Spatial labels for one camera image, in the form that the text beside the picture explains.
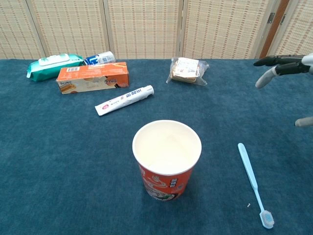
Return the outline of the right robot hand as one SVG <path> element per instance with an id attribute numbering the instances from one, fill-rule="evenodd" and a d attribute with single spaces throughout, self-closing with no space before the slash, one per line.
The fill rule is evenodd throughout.
<path id="1" fill-rule="evenodd" d="M 254 66 L 270 67 L 256 82 L 255 87 L 263 88 L 273 78 L 287 74 L 313 73 L 313 54 L 271 55 L 256 61 Z"/>

